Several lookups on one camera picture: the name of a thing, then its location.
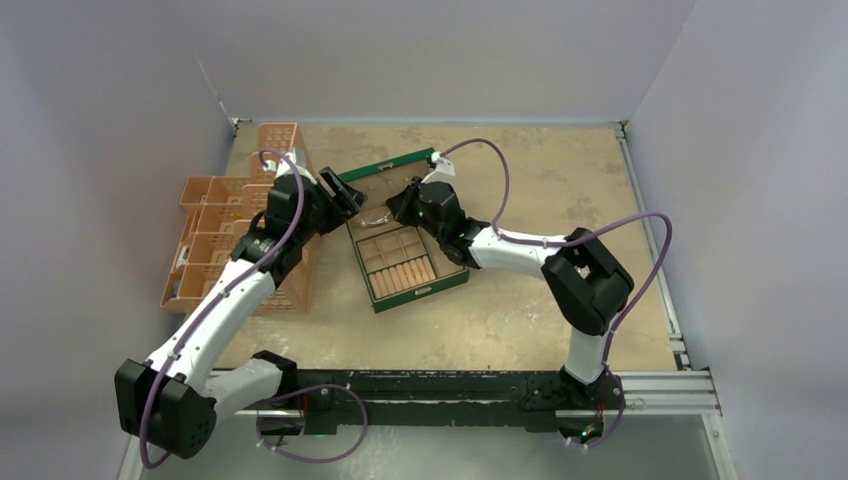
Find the orange plastic tiered organizer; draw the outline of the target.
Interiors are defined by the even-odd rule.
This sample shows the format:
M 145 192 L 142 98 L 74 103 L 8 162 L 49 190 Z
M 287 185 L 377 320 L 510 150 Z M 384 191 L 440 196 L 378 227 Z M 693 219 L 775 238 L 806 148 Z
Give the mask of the orange plastic tiered organizer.
M 187 218 L 160 301 L 164 310 L 189 314 L 199 306 L 223 273 L 251 219 L 266 207 L 273 175 L 262 169 L 256 155 L 248 160 L 249 174 L 245 177 L 187 178 L 179 201 Z M 257 316 L 309 312 L 319 249 L 320 238 L 315 236 L 304 247 L 301 262 L 257 308 Z

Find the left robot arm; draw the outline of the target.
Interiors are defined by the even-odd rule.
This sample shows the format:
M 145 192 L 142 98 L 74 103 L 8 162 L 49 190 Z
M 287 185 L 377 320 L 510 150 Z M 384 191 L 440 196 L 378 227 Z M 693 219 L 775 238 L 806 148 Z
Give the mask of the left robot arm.
M 179 330 L 143 362 L 128 359 L 114 376 L 121 429 L 166 455 L 189 459 L 218 424 L 260 401 L 284 409 L 299 395 L 297 365 L 261 351 L 228 373 L 211 373 L 246 320 L 303 258 L 306 244 L 355 217 L 365 193 L 324 168 L 314 179 L 284 167 L 264 210 L 236 242 L 223 272 Z

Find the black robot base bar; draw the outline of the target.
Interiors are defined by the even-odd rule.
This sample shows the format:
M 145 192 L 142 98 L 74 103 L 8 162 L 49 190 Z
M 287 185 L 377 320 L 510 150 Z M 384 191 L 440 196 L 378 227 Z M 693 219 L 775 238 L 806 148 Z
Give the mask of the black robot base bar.
M 601 436 L 623 410 L 620 379 L 588 386 L 564 370 L 362 370 L 293 368 L 250 409 L 305 416 L 308 435 L 340 426 L 517 427 L 575 442 Z

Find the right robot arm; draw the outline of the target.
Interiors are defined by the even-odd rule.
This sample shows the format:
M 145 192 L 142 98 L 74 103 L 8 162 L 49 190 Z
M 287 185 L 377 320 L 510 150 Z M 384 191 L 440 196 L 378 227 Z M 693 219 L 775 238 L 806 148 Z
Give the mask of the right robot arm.
M 631 275 L 591 231 L 577 228 L 559 242 L 496 230 L 466 215 L 452 185 L 419 178 L 385 202 L 394 219 L 421 228 L 456 265 L 502 269 L 546 282 L 572 328 L 561 392 L 584 407 L 601 391 L 611 323 L 634 288 Z

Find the green jewelry box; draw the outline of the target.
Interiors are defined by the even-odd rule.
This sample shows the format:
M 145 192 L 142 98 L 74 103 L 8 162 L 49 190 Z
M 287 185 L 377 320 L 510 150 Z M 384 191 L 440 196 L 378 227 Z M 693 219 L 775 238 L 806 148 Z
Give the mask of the green jewelry box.
M 466 283 L 470 271 L 452 263 L 418 227 L 396 222 L 386 200 L 429 172 L 431 148 L 373 163 L 338 176 L 367 201 L 346 224 L 373 310 L 381 313 Z

